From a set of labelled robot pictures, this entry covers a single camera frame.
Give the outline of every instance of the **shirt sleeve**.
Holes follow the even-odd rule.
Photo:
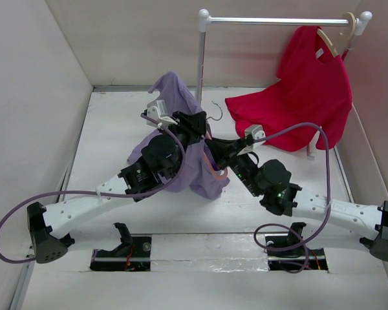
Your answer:
[[[293,34],[288,46],[286,47],[286,50],[280,60],[279,69],[277,69],[277,77],[279,79],[283,79],[285,72],[288,71],[289,65],[293,62],[293,54],[306,27],[308,26],[299,27]]]
[[[335,145],[342,138],[343,131],[345,130],[345,125],[348,120],[348,115],[352,108],[352,103],[346,103],[344,105],[338,106],[340,107],[339,110],[330,114],[321,126],[326,134],[326,137],[328,138],[329,149],[335,147]],[[318,142],[316,143],[316,148],[319,150],[326,149],[322,136],[319,136]]]

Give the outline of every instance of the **red garment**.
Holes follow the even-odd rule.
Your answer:
[[[329,147],[341,139],[352,108],[349,78],[340,56],[335,58],[317,34],[318,27],[298,28],[282,57],[275,85],[255,94],[226,98],[226,104],[239,136],[253,124],[266,135],[309,121],[322,126]],[[323,55],[317,59],[316,52]],[[316,129],[301,127],[267,141],[282,150],[294,152],[310,143]],[[318,149],[325,149],[320,137]]]

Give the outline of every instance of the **clothing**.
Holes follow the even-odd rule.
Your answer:
[[[261,92],[226,98],[239,136],[253,124],[262,125],[269,136],[308,121],[322,127],[330,148],[341,139],[352,108],[349,78],[340,56],[334,58],[318,36],[318,28],[295,31],[277,71],[279,82]],[[317,59],[320,48],[323,55]],[[266,144],[294,152],[308,145],[315,133],[316,129],[300,127]],[[321,137],[316,147],[325,149]]]
[[[154,90],[160,91],[158,99],[163,99],[166,102],[169,115],[172,115],[175,111],[181,111],[186,114],[195,114],[202,111],[200,105],[188,90],[187,86],[185,86],[183,80],[174,72],[164,74],[148,92],[153,93]],[[136,162],[141,156],[141,149],[147,146],[151,139],[158,134],[160,134],[159,131],[155,130],[145,137],[132,151],[127,162],[131,165]],[[221,195],[223,187],[227,186],[230,180],[228,178],[224,178],[223,180],[215,179],[208,168],[204,153],[206,153],[213,165],[214,162],[210,150],[204,140],[189,145],[186,151],[186,164],[182,174],[166,191],[180,192],[189,186],[193,192],[196,192],[202,197],[211,200],[218,198]]]

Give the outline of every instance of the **lavender garment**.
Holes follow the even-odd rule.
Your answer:
[[[195,114],[202,111],[200,105],[189,92],[183,80],[174,72],[164,74],[148,92],[152,94],[154,90],[160,91],[158,99],[163,99],[166,102],[170,115],[175,111],[181,111],[186,114]],[[158,134],[160,133],[155,130],[145,137],[132,151],[127,162],[131,165],[136,162],[141,156],[142,148],[146,147],[151,139]],[[228,178],[223,180],[216,180],[214,178],[205,162],[204,152],[208,155],[211,164],[214,165],[204,140],[190,145],[186,151],[186,164],[182,174],[166,191],[180,192],[189,186],[193,192],[207,199],[214,200],[221,195],[223,187],[227,186],[230,180]]]

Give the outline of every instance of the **white table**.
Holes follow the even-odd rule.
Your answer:
[[[214,136],[237,137],[224,98],[254,91],[257,89],[211,88],[203,92],[203,108],[209,115],[219,115],[211,101],[220,104],[224,112],[221,121],[210,122]],[[68,189],[94,188],[126,166],[132,149],[153,129],[139,115],[156,97],[146,92],[92,95]],[[272,158],[283,162],[292,173],[292,182],[326,193],[323,152],[317,150],[314,161],[307,159],[305,150],[291,154],[263,146],[257,153],[261,163]],[[333,152],[331,155],[332,196],[348,201],[338,161]],[[178,194],[161,192],[86,225],[102,232],[119,220],[133,234],[178,238],[182,234],[250,233],[262,223],[297,222],[296,218],[265,211],[232,173],[229,177],[229,186],[215,201],[189,189]],[[329,230],[338,231],[336,227]],[[22,309],[388,309],[388,279],[381,261],[360,251],[325,251],[329,273],[307,271],[299,275],[264,269],[200,272],[195,268],[95,273],[89,271],[91,252],[76,251],[54,263],[34,266]]]

